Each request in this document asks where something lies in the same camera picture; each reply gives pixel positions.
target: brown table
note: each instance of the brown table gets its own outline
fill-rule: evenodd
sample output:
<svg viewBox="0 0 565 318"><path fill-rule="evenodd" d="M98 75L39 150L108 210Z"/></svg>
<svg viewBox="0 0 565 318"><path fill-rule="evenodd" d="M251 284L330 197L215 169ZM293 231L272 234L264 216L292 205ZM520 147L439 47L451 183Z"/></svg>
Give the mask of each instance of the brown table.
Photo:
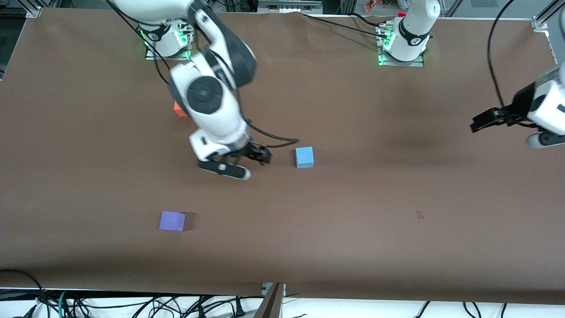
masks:
<svg viewBox="0 0 565 318"><path fill-rule="evenodd" d="M199 170L195 125L118 16L46 9L0 83L2 267L49 287L565 303L565 147L468 127L498 106L492 21L439 20L425 67L401 68L300 14L221 18L257 55L246 115L315 167L283 148L246 160L248 182ZM500 23L493 56L507 102L554 66L527 21ZM163 210L195 229L158 230Z"/></svg>

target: white robot link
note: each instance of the white robot link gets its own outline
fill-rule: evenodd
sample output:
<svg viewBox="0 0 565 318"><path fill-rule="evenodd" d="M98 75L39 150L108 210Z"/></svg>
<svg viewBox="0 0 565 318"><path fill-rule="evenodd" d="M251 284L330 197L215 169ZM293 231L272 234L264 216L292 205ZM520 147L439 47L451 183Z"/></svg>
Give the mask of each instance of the white robot link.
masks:
<svg viewBox="0 0 565 318"><path fill-rule="evenodd" d="M430 30L440 12L437 0L412 0L406 16L386 22L394 26L394 34L385 42L383 49L399 61L415 60L425 50Z"/></svg>
<svg viewBox="0 0 565 318"><path fill-rule="evenodd" d="M270 151L251 142L233 90L251 82L257 61L251 49L202 0L112 0L120 11L148 25L186 21L210 43L189 61L171 68L170 91L199 129L190 143L201 169L240 180L251 172L239 166L247 157L261 165Z"/></svg>
<svg viewBox="0 0 565 318"><path fill-rule="evenodd" d="M471 131L502 124L538 129L538 133L527 138L528 145L534 149L565 144L564 65L518 91L510 105L491 108L475 116Z"/></svg>

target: round black joint cap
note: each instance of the round black joint cap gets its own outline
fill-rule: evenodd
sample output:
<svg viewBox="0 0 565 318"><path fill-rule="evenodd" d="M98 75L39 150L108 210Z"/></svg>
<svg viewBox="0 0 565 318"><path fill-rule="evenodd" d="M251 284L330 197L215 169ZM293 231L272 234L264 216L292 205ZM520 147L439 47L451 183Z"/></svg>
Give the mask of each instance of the round black joint cap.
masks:
<svg viewBox="0 0 565 318"><path fill-rule="evenodd" d="M186 99L194 111L210 115L220 109L222 95L220 81L212 76L203 76L188 87Z"/></svg>

